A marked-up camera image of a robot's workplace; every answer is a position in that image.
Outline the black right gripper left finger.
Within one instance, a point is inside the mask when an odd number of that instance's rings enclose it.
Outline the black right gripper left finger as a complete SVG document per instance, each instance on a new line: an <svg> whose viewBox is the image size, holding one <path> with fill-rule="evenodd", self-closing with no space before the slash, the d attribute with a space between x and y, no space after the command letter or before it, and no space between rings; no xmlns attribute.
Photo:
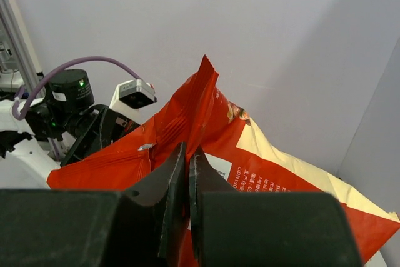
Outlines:
<svg viewBox="0 0 400 267"><path fill-rule="evenodd" d="M124 191L4 189L2 266L177 266L186 145Z"/></svg>

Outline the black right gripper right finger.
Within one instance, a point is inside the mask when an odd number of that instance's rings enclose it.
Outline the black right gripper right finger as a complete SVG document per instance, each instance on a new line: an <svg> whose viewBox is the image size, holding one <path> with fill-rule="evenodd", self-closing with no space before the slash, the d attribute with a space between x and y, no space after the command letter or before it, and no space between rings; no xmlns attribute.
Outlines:
<svg viewBox="0 0 400 267"><path fill-rule="evenodd" d="M189 164L200 266L361 266L344 210L323 192L240 192L198 148Z"/></svg>

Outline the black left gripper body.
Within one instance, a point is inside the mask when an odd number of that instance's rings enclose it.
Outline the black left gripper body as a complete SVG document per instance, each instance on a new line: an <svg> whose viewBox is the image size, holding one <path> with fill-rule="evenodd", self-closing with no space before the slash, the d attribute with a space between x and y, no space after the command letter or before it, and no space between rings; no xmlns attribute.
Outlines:
<svg viewBox="0 0 400 267"><path fill-rule="evenodd" d="M103 104L73 115L66 123L66 131L76 140L61 161L61 166L82 161L138 127L137 122Z"/></svg>

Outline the large red chips bag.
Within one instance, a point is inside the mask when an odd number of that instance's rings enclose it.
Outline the large red chips bag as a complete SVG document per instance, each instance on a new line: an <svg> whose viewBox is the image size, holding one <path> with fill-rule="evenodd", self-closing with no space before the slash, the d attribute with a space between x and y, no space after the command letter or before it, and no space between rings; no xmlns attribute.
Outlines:
<svg viewBox="0 0 400 267"><path fill-rule="evenodd" d="M324 191L342 205L364 262L399 230L388 213L329 172L275 148L248 113L216 86L218 74L203 58L199 70L153 117L112 145L52 171L52 189L122 190L158 168L181 141L200 146L214 169L244 192Z"/></svg>

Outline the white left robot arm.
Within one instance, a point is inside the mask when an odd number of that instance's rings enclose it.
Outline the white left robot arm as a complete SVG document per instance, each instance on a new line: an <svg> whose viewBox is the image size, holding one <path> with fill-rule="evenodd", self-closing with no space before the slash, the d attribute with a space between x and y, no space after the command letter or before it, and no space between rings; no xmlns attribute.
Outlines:
<svg viewBox="0 0 400 267"><path fill-rule="evenodd" d="M142 79L116 86L109 105L95 104L88 74L62 70L43 98L1 101L1 188L47 188L47 177L116 142L139 126L154 89Z"/></svg>

